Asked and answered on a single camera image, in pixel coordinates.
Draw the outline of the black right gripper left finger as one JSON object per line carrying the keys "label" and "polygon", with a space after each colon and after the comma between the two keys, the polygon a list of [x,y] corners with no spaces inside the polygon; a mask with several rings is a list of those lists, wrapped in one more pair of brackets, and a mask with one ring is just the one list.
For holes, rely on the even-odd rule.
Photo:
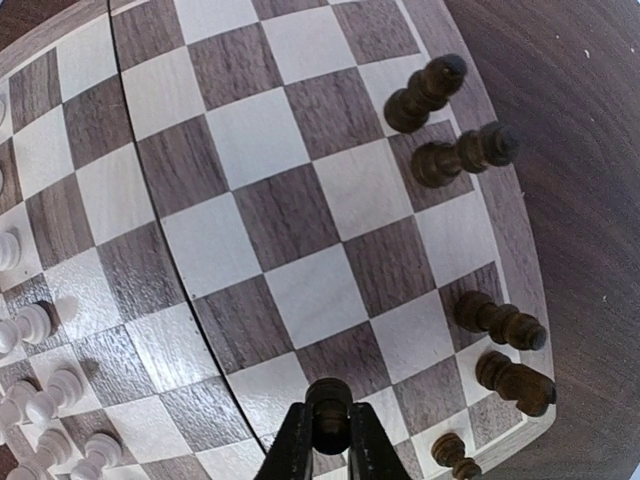
{"label": "black right gripper left finger", "polygon": [[293,403],[254,479],[311,479],[313,471],[312,436],[312,408],[306,403]]}

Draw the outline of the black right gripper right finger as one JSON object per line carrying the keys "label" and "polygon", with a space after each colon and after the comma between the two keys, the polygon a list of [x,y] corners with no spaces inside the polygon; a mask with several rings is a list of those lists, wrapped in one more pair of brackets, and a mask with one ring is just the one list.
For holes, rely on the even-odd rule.
{"label": "black right gripper right finger", "polygon": [[410,479],[369,403],[350,408],[349,479]]}

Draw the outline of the dark chess piece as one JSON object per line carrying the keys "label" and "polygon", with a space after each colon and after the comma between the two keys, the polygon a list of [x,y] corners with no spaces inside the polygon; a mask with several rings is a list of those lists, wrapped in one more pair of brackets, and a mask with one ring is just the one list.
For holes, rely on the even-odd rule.
{"label": "dark chess piece", "polygon": [[412,154],[410,167],[421,185],[436,189],[451,184],[462,172],[479,174],[510,165],[519,152],[513,129],[500,121],[464,132],[455,142],[432,141]]}
{"label": "dark chess piece", "polygon": [[387,124],[404,134],[417,131],[460,90],[467,72],[466,61],[457,54],[432,59],[388,98],[383,109]]}
{"label": "dark chess piece", "polygon": [[454,306],[454,323],[472,333],[486,332],[497,344],[520,351],[538,351],[548,332],[539,320],[513,304],[498,305],[480,291],[463,294]]}
{"label": "dark chess piece", "polygon": [[350,387],[335,377],[321,378],[306,391],[312,410],[312,446],[321,454],[338,455],[350,445]]}
{"label": "dark chess piece", "polygon": [[456,480],[474,480],[482,478],[482,469],[471,457],[466,457],[464,441],[456,433],[446,433],[437,439],[431,455],[441,467],[450,468]]}
{"label": "dark chess piece", "polygon": [[514,363],[505,354],[483,354],[475,367],[477,381],[495,391],[502,400],[515,401],[515,407],[529,417],[543,416],[557,401],[556,385],[531,367]]}

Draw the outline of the wooden chess board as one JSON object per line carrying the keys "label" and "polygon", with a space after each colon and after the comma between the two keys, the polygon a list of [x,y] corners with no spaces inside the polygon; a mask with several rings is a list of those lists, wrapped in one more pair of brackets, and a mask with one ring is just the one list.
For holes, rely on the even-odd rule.
{"label": "wooden chess board", "polygon": [[469,52],[441,1],[77,1],[1,40],[1,473],[42,432],[66,479],[250,479],[323,377],[370,403],[408,473],[453,432],[482,469],[532,418],[481,386],[471,290],[548,320],[512,167],[414,179],[495,118],[475,68],[411,134],[384,105]]}

